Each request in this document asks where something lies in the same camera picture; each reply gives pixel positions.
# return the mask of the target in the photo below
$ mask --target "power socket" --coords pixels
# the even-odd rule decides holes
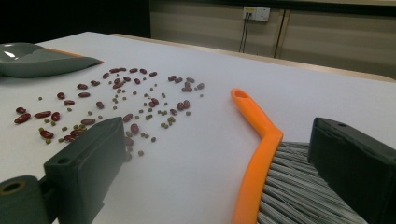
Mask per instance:
[[[242,15],[242,19],[249,18],[250,20],[254,20],[255,17],[256,17],[255,7],[244,7],[244,14]]]

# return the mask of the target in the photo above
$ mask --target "black plastic part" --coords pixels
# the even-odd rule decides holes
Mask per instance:
[[[34,176],[18,176],[0,184],[0,223],[50,223]]]
[[[92,223],[108,188],[125,162],[122,118],[93,125],[44,164],[57,190],[61,224]]]
[[[316,118],[308,161],[368,223],[396,223],[396,150],[344,123]]]

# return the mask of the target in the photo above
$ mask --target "orange brush handle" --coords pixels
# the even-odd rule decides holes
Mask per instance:
[[[239,111],[262,138],[245,171],[233,211],[233,224],[256,224],[262,189],[283,133],[244,91],[232,89],[231,96]]]

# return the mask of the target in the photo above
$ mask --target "brush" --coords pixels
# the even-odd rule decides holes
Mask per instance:
[[[309,145],[282,142],[283,133],[242,90],[237,108],[262,140],[240,186],[233,223],[365,223],[308,162]]]

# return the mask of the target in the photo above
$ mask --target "hole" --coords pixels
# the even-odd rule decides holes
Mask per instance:
[[[70,160],[68,158],[61,158],[60,160],[58,160],[58,164],[64,164],[69,162]]]

